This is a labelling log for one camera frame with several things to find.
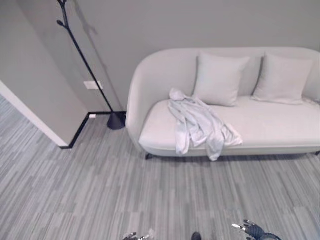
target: sofa leg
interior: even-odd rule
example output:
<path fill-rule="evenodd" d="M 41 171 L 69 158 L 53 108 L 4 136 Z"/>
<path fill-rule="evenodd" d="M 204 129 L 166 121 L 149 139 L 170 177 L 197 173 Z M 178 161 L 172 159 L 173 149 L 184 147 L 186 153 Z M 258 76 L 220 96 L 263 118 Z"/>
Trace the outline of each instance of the sofa leg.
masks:
<path fill-rule="evenodd" d="M 154 156 L 152 154 L 150 154 L 150 153 L 147 153 L 145 155 L 145 160 L 149 160 L 149 159 L 153 159 L 153 158 L 154 158 Z"/>

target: white sofa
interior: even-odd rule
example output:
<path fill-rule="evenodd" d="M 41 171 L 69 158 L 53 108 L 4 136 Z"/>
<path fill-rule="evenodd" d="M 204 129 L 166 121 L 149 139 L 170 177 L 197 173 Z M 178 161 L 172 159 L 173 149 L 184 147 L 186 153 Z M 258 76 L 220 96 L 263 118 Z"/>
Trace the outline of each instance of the white sofa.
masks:
<path fill-rule="evenodd" d="M 320 151 L 320 53 L 296 47 L 170 49 L 147 57 L 135 71 L 127 106 L 126 127 L 138 150 L 156 156 L 178 157 L 176 119 L 168 109 L 169 92 L 176 88 L 192 96 L 200 51 L 221 57 L 254 57 L 240 83 L 237 106 L 211 106 L 243 139 L 242 145 L 224 148 L 223 156 Z M 302 105 L 259 102 L 250 98 L 258 82 L 257 68 L 261 68 L 266 52 L 314 61 Z M 191 147 L 185 156 L 206 155 L 202 145 Z"/>

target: sofa cushion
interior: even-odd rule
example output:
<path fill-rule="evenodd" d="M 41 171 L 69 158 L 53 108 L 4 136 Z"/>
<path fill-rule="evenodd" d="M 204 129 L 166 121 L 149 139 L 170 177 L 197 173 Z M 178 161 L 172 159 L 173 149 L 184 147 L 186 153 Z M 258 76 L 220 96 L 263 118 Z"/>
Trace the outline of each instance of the sofa cushion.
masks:
<path fill-rule="evenodd" d="M 139 143 L 148 152 L 151 149 L 170 152 L 176 149 L 176 119 L 168 109 L 168 102 L 158 102 L 145 121 Z M 285 105 L 242 96 L 236 107 L 212 105 L 211 108 L 242 136 L 243 145 L 228 149 L 320 147 L 320 106 L 312 101 Z M 198 147 L 198 150 L 204 149 L 204 145 Z"/>

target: sofa seat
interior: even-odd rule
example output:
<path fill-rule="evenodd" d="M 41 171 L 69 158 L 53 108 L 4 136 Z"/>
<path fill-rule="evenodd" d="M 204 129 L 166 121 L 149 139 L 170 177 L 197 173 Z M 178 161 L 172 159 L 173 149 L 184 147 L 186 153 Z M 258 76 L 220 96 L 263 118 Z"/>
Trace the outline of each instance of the sofa seat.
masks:
<path fill-rule="evenodd" d="M 177 157 L 176 119 L 169 100 L 158 102 L 149 112 L 139 143 L 153 155 Z M 222 155 L 299 154 L 320 151 L 320 105 L 305 100 L 301 105 L 260 102 L 249 96 L 237 106 L 210 106 L 242 136 L 243 144 L 226 147 Z M 184 156 L 206 156 L 205 145 L 190 147 Z"/>

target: black shoe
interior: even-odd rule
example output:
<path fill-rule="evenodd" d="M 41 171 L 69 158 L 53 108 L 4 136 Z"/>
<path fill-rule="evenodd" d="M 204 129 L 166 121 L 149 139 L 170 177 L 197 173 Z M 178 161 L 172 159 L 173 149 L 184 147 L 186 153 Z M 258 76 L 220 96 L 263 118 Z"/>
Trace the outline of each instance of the black shoe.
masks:
<path fill-rule="evenodd" d="M 191 240 L 201 240 L 201 235 L 197 231 L 192 234 Z"/>

